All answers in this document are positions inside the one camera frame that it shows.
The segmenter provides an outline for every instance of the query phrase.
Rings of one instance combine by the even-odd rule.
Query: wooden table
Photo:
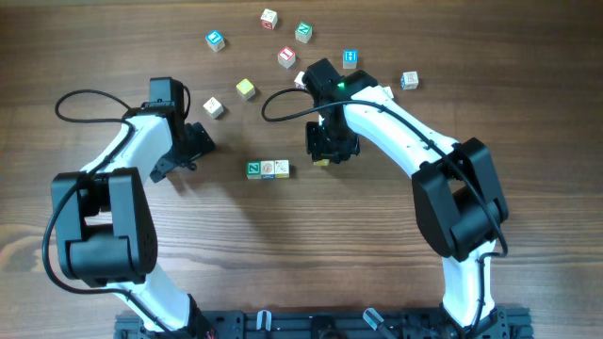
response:
[[[40,247],[53,177],[90,162],[118,128],[60,121],[53,106],[82,88],[139,105],[149,78],[165,75],[190,87],[188,120],[218,145],[197,171],[146,186],[159,263],[202,309],[437,306],[441,260],[416,227],[410,181],[394,162],[361,139],[360,156],[314,167],[304,125],[316,115],[273,124],[260,117],[271,93],[320,58],[350,73],[341,69],[345,48],[358,49],[359,68],[392,86],[417,118],[490,148],[511,209],[503,225],[511,255],[493,265],[496,301],[531,308],[539,338],[600,337],[603,7],[504,3],[0,9],[0,337],[110,337],[124,305],[58,290]],[[260,25],[266,7],[278,11],[274,31]],[[314,26],[308,44],[294,38],[299,21]],[[204,40],[212,29],[226,38],[218,53]],[[297,53],[290,70],[276,60],[286,45]],[[401,90],[408,71],[418,71],[419,89]],[[249,102],[236,93],[243,78],[258,89]],[[212,96],[227,108],[218,120],[203,112]],[[294,93],[269,114],[311,104]],[[84,95],[63,112],[108,118],[123,110]],[[277,158],[290,160],[291,179],[246,179],[246,161]]]

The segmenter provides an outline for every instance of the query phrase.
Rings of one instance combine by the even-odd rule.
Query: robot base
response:
[[[363,319],[363,313],[270,313],[261,311],[209,312],[201,314],[217,332],[216,339],[383,339]],[[384,325],[399,339],[464,338],[458,329],[447,321],[441,308],[409,309],[383,312]],[[530,310],[497,307],[482,320],[489,328],[479,339],[531,339]],[[136,315],[119,315],[115,324],[114,339],[191,338],[185,331],[169,335],[146,331]],[[206,339],[209,336],[198,336]]]

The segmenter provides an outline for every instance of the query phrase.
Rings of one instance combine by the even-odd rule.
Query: cube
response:
[[[288,178],[289,160],[274,160],[274,174],[277,178]]]
[[[279,21],[279,16],[274,10],[266,8],[260,17],[260,21],[262,22],[262,27],[273,30]]]
[[[236,85],[236,90],[245,100],[249,100],[255,95],[255,88],[253,87],[252,82],[247,79],[243,79],[243,81],[239,82],[238,85]]]
[[[286,69],[291,67],[295,63],[295,52],[289,47],[283,48],[279,55],[277,56],[279,59],[279,63],[283,65]]]
[[[405,72],[400,79],[402,89],[416,89],[418,86],[418,74],[416,72]]]
[[[260,164],[260,174],[262,175],[262,179],[274,179],[274,161],[262,161]]]
[[[209,47],[211,47],[211,49],[214,50],[214,52],[218,52],[225,46],[224,37],[217,30],[209,32],[209,34],[205,36],[205,40],[207,40],[207,44]]]
[[[205,112],[207,112],[207,114],[209,114],[214,119],[219,117],[220,114],[222,114],[222,112],[224,111],[224,107],[222,106],[222,104],[220,104],[220,102],[214,97],[211,97],[211,99],[209,99],[207,103],[204,104],[204,109]]]
[[[343,51],[343,68],[344,70],[353,70],[358,63],[358,50]]]
[[[314,162],[314,166],[329,166],[331,161],[329,159],[322,159]]]
[[[383,90],[385,91],[385,94],[387,94],[387,96],[389,97],[389,99],[394,99],[394,92],[392,92],[392,88],[390,88],[388,86],[386,88],[383,88]]]
[[[305,89],[305,84],[303,83],[304,72],[300,72],[298,76],[295,78],[295,88],[296,89]]]
[[[295,30],[295,39],[308,43],[312,38],[312,26],[307,23],[300,23],[298,29]]]
[[[247,163],[247,179],[262,179],[261,168],[262,165],[259,161],[249,161]]]

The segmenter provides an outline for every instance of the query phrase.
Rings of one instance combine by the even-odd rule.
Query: green block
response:
[[[247,163],[247,179],[262,179],[260,169],[259,161],[249,161]]]
[[[307,23],[300,23],[297,32],[303,35],[310,35],[312,34],[312,26]]]

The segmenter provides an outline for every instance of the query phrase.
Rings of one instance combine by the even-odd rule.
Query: wood grain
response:
[[[277,29],[259,23],[264,8]],[[511,217],[511,256],[495,261],[497,302],[530,307],[539,338],[603,333],[603,6],[597,2],[287,1],[0,9],[0,337],[107,338],[125,308],[111,296],[57,290],[43,274],[41,235],[49,186],[81,168],[117,126],[59,121],[53,106],[82,88],[130,105],[148,81],[170,75],[192,93],[218,149],[195,172],[145,189],[160,264],[203,309],[383,309],[435,306],[441,261],[415,222],[410,182],[379,149],[326,169],[305,153],[304,122],[264,122],[261,104],[298,71],[344,48],[397,102],[441,133],[477,137],[492,151]],[[299,21],[314,26],[305,45]],[[218,29],[213,53],[204,34]],[[297,53],[290,69],[277,52]],[[418,71],[419,89],[399,77]],[[259,94],[244,102],[235,85]],[[220,100],[212,120],[202,104]],[[308,97],[275,101],[272,116]],[[117,117],[122,109],[74,98],[64,113]],[[248,181],[244,164],[287,158],[289,180]]]

